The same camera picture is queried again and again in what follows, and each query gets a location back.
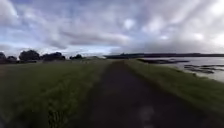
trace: cloudy sky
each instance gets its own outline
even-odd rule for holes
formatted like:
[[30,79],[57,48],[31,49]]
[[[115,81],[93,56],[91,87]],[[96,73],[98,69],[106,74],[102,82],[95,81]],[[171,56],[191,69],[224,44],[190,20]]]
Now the cloudy sky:
[[0,51],[224,52],[223,0],[0,0]]

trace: treeline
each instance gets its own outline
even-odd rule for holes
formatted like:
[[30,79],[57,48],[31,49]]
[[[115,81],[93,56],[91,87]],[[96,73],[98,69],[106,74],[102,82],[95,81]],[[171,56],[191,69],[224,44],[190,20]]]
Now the treeline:
[[202,54],[202,53],[134,53],[108,55],[107,59],[129,59],[129,58],[159,58],[159,57],[224,57],[224,54]]
[[[71,56],[69,59],[82,59],[82,55],[77,54],[76,56]],[[54,53],[47,53],[40,55],[35,50],[27,50],[22,51],[19,55],[19,58],[15,56],[8,56],[3,52],[0,52],[0,64],[7,64],[7,63],[35,63],[37,61],[64,61],[66,60],[66,57],[62,55],[60,52],[54,52]]]

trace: grass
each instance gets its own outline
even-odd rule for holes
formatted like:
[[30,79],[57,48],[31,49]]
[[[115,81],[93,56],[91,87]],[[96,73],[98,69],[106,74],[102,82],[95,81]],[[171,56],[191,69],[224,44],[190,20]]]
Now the grass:
[[83,114],[88,92],[109,61],[0,66],[0,115],[32,127],[62,128]]
[[129,60],[126,63],[162,89],[189,101],[208,114],[215,115],[216,120],[224,119],[224,83],[137,60]]

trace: flooded field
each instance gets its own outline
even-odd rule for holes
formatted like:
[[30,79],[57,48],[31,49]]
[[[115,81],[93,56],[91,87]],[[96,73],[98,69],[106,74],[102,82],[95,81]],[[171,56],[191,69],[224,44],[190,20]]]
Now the flooded field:
[[224,82],[224,58],[222,57],[173,57],[173,58],[142,58],[143,60],[165,61],[161,65],[175,67],[186,72],[196,73]]

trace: path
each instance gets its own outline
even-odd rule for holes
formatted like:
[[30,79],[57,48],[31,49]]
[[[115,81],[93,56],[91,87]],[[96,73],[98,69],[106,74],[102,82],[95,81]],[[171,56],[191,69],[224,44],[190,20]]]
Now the path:
[[209,127],[200,110],[157,89],[122,62],[109,66],[91,104],[89,128]]

